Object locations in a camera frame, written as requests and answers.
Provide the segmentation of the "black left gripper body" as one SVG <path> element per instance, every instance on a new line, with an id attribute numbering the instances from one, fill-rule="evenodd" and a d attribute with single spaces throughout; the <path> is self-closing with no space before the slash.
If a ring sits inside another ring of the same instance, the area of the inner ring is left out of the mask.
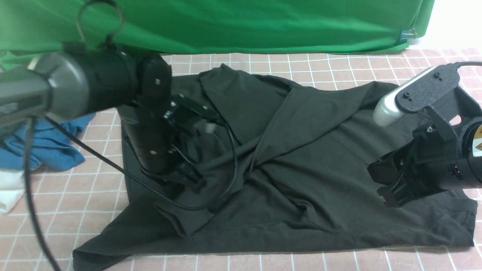
<path id="1" fill-rule="evenodd" d="M 140 179 L 170 197 L 180 192 L 201 195 L 206 181 L 195 163 L 181 150 L 182 137 L 172 128 L 139 129 Z"/>

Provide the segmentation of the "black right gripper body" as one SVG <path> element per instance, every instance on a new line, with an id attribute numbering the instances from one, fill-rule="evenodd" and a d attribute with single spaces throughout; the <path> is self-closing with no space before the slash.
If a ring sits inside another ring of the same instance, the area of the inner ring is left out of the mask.
<path id="1" fill-rule="evenodd" d="M 378 195 L 387 207 L 400 208 L 428 196 L 464 187 L 464 144 L 461 127 L 455 139 L 445 141 L 442 132 L 414 131 L 408 144 L 382 156 L 367 168 Z"/>

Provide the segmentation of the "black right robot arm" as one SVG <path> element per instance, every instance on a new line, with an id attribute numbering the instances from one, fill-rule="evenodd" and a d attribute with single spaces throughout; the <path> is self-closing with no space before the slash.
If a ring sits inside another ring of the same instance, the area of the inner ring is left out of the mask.
<path id="1" fill-rule="evenodd" d="M 385 206 L 481 187 L 481 118 L 441 126 L 418 127 L 408 144 L 368 166 L 372 180 L 381 184 L 377 193 Z"/>

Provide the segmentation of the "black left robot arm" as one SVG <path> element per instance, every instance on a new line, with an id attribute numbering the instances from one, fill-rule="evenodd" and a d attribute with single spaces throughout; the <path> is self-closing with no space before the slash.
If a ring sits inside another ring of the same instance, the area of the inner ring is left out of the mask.
<path id="1" fill-rule="evenodd" d="M 193 136 L 194 126 L 215 112 L 172 94 L 172 81 L 171 66 L 156 53 L 70 45 L 1 73 L 1 138 L 32 116 L 64 122 L 116 108 L 143 173 L 159 184 L 199 192 L 205 181 L 180 150 L 181 139 Z"/>

